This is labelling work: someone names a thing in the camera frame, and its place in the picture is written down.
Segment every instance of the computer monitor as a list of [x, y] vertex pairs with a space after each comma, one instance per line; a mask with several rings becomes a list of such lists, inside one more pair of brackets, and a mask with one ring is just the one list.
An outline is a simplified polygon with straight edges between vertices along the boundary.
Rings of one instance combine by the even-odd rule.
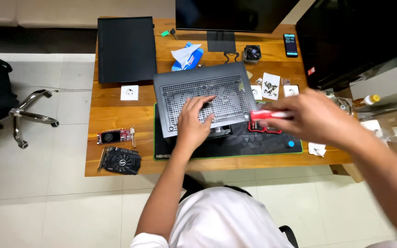
[[176, 29], [208, 31], [208, 51], [236, 52], [233, 32], [272, 33], [298, 1], [176, 0]]

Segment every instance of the green keychain tag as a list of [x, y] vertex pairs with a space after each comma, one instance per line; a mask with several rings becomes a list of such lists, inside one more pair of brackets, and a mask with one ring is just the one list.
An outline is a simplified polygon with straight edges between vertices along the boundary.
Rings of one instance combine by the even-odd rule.
[[169, 30], [164, 31], [164, 32], [162, 33], [162, 37], [165, 37], [165, 36], [167, 36], [168, 34], [169, 34]]

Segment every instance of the yellow bottle cap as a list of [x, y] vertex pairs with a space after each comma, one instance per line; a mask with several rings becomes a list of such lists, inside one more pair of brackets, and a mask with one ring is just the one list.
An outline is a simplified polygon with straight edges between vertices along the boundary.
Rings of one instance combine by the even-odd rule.
[[378, 95], [372, 95], [372, 96], [370, 96], [370, 100], [372, 102], [377, 102], [377, 101], [380, 101], [381, 98]]

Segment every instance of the blue tissue package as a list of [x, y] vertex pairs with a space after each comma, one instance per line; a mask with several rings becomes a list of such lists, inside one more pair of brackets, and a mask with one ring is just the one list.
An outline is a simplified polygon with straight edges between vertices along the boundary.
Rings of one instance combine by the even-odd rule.
[[[188, 42], [186, 43], [186, 47], [191, 46], [192, 43]], [[188, 59], [188, 64], [186, 64], [185, 68], [183, 68], [183, 70], [188, 70], [188, 69], [193, 69], [196, 68], [196, 66], [199, 64], [199, 61], [201, 59], [201, 56], [203, 55], [204, 50], [201, 48], [197, 48], [197, 50], [195, 50], [191, 56]], [[179, 63], [179, 61], [176, 60], [176, 62], [174, 63], [173, 67], [171, 67], [171, 71], [176, 71], [176, 70], [182, 70], [182, 65]]]

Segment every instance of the red label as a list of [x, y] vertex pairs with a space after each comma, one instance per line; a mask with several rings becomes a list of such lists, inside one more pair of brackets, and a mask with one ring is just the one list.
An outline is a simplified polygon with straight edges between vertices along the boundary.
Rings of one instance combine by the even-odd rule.
[[307, 71], [308, 75], [310, 76], [312, 73], [315, 72], [315, 66], [312, 67], [310, 70]]

